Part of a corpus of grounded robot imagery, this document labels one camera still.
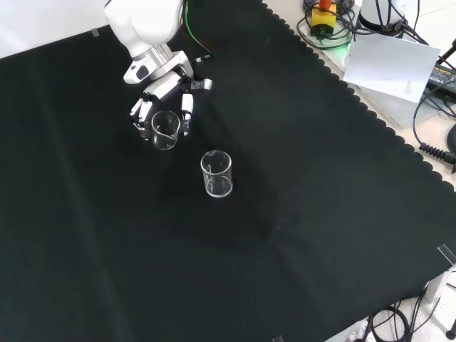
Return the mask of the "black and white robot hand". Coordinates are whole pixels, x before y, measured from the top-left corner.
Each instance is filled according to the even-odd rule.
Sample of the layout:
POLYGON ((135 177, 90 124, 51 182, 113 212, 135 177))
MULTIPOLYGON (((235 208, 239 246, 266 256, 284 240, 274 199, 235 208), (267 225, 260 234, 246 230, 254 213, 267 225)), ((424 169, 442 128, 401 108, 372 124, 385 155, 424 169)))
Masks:
POLYGON ((152 109, 177 90, 182 91, 182 121, 178 131, 187 135, 193 111, 193 90, 210 90, 212 80, 204 78, 195 80, 191 77, 192 67, 185 53, 180 51, 173 54, 170 60, 160 65, 152 56, 146 56, 132 62, 124 75, 124 81, 135 85, 149 78, 152 83, 142 92, 140 99, 130 111, 133 125, 140 131, 140 136, 150 141, 152 131, 152 109))

